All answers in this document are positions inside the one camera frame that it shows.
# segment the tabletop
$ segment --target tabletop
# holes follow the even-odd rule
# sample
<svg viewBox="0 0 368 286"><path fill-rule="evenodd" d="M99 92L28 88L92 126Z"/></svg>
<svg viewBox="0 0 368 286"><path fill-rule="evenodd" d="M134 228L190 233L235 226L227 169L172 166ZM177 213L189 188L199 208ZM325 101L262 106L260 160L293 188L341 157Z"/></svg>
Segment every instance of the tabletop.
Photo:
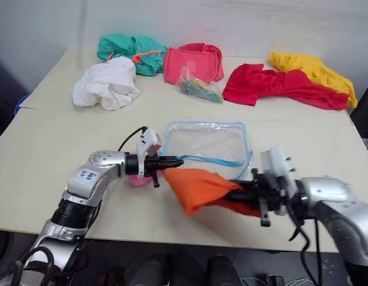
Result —
<svg viewBox="0 0 368 286"><path fill-rule="evenodd" d="M293 158L295 178L329 175L368 201L368 153L344 111L320 110L287 98L259 100L256 107L198 101L164 83L161 74L138 76L140 96L120 110L76 108L69 89L82 72L70 79L66 65L73 55L65 53L24 102L29 108L22 108L0 137L0 229L39 232L57 208L70 173L92 152L117 149L142 125L164 134L167 124L177 120L244 122L254 152L252 167L261 167L260 152L281 144ZM262 59L225 58L226 77L244 62ZM134 151L135 144L130 140L124 150ZM111 184L88 237L296 251L304 244L300 237L288 241L294 226L286 216L271 214L269 228L262 228L255 217L220 207L204 207L187 217L164 178L160 183L157 189L131 186L127 180ZM305 228L312 237L313 224ZM337 251L325 228L320 238L322 251Z"/></svg>

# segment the crumpled fabric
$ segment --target crumpled fabric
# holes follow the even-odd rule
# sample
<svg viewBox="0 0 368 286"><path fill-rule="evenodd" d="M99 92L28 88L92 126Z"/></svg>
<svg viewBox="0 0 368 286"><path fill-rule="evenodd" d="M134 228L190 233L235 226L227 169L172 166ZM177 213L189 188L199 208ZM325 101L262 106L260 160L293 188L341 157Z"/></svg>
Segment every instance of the crumpled fabric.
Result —
<svg viewBox="0 0 368 286"><path fill-rule="evenodd" d="M126 57L95 64L71 87L73 102L76 106L99 103L106 110L117 110L141 93L134 85L135 77L135 65Z"/></svg>
<svg viewBox="0 0 368 286"><path fill-rule="evenodd" d="M263 70L263 64L243 64L233 71L223 91L224 100L255 106L262 97L289 97L327 110L347 107L348 94L310 81L301 70L288 73Z"/></svg>
<svg viewBox="0 0 368 286"><path fill-rule="evenodd" d="M326 67L317 57L304 54L271 52L270 62L281 72L287 73L290 70L301 70L313 83L323 85L337 92L349 94L347 107L356 108L357 99L352 82Z"/></svg>
<svg viewBox="0 0 368 286"><path fill-rule="evenodd" d="M261 217L259 210L253 210L246 203L222 199L228 192L242 187L219 174L202 169L169 168L164 176L187 216L204 206L220 206L246 216Z"/></svg>
<svg viewBox="0 0 368 286"><path fill-rule="evenodd" d="M121 33L114 33L100 37L96 55L102 61L106 61L112 52L113 58L132 58L135 54L150 51L161 51L159 54L144 55L141 61L136 63L136 73L145 76L153 76L158 72L163 72L164 54L167 47L150 37L128 37Z"/></svg>

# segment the plastic pouch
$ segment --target plastic pouch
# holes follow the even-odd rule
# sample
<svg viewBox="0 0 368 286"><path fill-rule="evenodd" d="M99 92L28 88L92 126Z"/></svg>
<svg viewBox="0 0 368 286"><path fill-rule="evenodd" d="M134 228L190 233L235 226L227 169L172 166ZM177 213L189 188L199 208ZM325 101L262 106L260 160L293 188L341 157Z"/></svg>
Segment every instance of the plastic pouch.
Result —
<svg viewBox="0 0 368 286"><path fill-rule="evenodd" d="M205 169L226 179L243 177L252 159L242 122L170 123L161 154L184 159L184 168Z"/></svg>
<svg viewBox="0 0 368 286"><path fill-rule="evenodd" d="M181 93L192 97L203 98L217 103L222 103L224 100L216 82L206 83L195 78L186 66L182 68L180 78L175 86Z"/></svg>

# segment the black floor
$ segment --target black floor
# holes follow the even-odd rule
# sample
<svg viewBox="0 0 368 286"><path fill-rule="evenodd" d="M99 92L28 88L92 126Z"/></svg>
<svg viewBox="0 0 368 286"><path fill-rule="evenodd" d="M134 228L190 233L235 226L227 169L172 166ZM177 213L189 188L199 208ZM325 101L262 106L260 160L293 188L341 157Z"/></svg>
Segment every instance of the black floor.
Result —
<svg viewBox="0 0 368 286"><path fill-rule="evenodd" d="M1 263L0 271L9 262L15 260L32 243L34 235L15 234L5 261ZM209 247L200 245L180 245L163 243L137 243L129 241L88 241L81 263L87 266L77 273L73 286L96 285L100 273L116 271L128 280L138 265L154 254L172 254L176 264L180 265L179 285L202 285L207 260L214 255L227 256L234 264L240 278L249 286L263 286L262 282L253 278L263 278L266 275L283 276L285 282L293 279L306 278L297 252L268 252L232 247ZM314 253L307 254L307 261L316 275L316 259ZM346 286L347 274L339 254L323 253L323 285ZM310 282L299 284L311 286Z"/></svg>

